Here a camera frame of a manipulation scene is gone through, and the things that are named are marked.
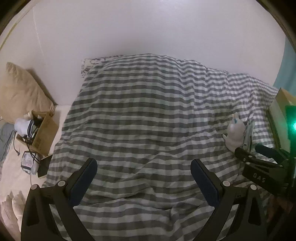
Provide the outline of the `beige pillow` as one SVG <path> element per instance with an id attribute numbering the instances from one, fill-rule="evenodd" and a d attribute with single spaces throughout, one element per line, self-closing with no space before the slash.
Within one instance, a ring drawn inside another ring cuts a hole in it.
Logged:
<path id="1" fill-rule="evenodd" d="M 55 108 L 27 70 L 7 62 L 1 76 L 1 118 L 14 123 L 33 111 L 54 115 Z"/>

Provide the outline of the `teal curtain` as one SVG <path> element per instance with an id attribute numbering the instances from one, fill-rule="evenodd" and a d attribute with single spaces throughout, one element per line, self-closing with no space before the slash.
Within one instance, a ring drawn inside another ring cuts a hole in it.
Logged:
<path id="1" fill-rule="evenodd" d="M 285 39 L 285 49 L 281 66 L 273 84 L 274 87 L 287 90 L 295 95 L 296 91 L 296 54 L 288 38 Z"/>

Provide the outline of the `white plush rabbit toy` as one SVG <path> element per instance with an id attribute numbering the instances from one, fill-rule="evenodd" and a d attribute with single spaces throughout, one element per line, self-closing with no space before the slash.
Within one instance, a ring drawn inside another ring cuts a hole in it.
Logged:
<path id="1" fill-rule="evenodd" d="M 234 153 L 236 148 L 242 147 L 244 141 L 244 133 L 245 124 L 239 118 L 239 114 L 234 113 L 232 115 L 232 120 L 227 126 L 227 135 L 222 135 L 225 141 L 226 148 Z"/>

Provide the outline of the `small brown cardboard box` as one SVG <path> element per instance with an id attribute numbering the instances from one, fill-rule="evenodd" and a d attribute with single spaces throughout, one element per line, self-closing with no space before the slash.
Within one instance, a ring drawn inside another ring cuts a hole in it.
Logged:
<path id="1" fill-rule="evenodd" d="M 53 140 L 59 126 L 52 118 L 50 112 L 32 112 L 31 120 L 34 120 L 32 134 L 21 137 L 16 132 L 16 140 L 23 144 L 29 151 L 38 153 L 40 156 L 48 156 Z"/>

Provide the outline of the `grey white checked duvet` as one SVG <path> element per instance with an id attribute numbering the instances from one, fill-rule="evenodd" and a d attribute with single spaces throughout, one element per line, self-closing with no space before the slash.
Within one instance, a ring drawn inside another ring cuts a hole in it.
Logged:
<path id="1" fill-rule="evenodd" d="M 272 147 L 266 111 L 277 90 L 244 73 L 153 54 L 100 59 L 64 121 L 44 186 L 88 158 L 97 174 L 75 212 L 95 240 L 192 240 L 213 212 L 191 172 L 198 158 L 246 187 L 223 135 L 234 113 Z"/>

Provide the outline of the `white sock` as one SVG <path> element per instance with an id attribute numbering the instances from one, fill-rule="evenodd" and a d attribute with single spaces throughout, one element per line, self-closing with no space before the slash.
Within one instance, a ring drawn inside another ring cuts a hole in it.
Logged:
<path id="1" fill-rule="evenodd" d="M 33 126 L 34 126 L 34 120 L 26 120 L 23 118 L 18 118 L 14 124 L 16 132 L 21 137 L 30 136 L 32 134 Z"/>

